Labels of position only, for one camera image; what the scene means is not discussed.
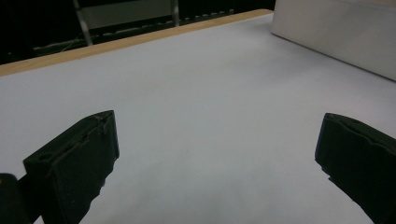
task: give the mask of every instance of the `table edge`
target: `table edge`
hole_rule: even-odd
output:
[[[233,14],[230,16],[220,17],[208,21],[200,21],[188,25],[169,28],[157,32],[152,32],[144,35],[136,35],[120,40],[109,41],[106,43],[93,45],[81,49],[72,49],[60,53],[19,61],[15,63],[6,63],[0,65],[0,77],[12,75],[19,72],[24,72],[32,69],[46,67],[57,63],[65,63],[92,55],[109,52],[115,49],[123,49],[134,45],[147,43],[150,41],[166,38],[173,35],[181,35],[192,31],[202,30],[222,24],[227,24],[235,21],[242,21],[271,14],[273,11],[267,9],[257,9],[249,12]]]

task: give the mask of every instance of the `white tabletop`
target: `white tabletop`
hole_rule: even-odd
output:
[[[332,112],[396,136],[396,83],[270,33],[272,15],[0,77],[0,171],[113,109],[81,223],[369,224],[314,161]]]

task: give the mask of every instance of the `wooden table edge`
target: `wooden table edge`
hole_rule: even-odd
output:
[[[166,38],[168,36],[181,35],[192,31],[202,30],[213,26],[219,26],[222,24],[231,23],[234,21],[247,20],[250,18],[270,14],[272,12],[273,11],[267,9],[257,9],[249,12],[220,17],[209,21],[200,21],[188,25],[178,26],[144,35],[131,36],[120,40],[109,41],[103,44],[93,45],[81,49],[73,49],[61,53],[55,53],[55,54],[37,57],[20,62],[2,64],[0,65],[0,77],[19,73],[19,72],[24,72],[32,69],[37,69],[41,67],[46,67],[57,63],[65,63],[96,54],[109,52],[115,49],[123,49],[134,45]]]

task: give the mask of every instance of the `white table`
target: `white table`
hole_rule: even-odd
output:
[[[0,77],[0,171],[114,109],[81,223],[369,224],[314,161],[326,112],[396,136],[396,83],[272,35],[272,15]]]

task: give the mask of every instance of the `white box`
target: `white box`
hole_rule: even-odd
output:
[[[396,80],[396,0],[277,0],[272,32]]]

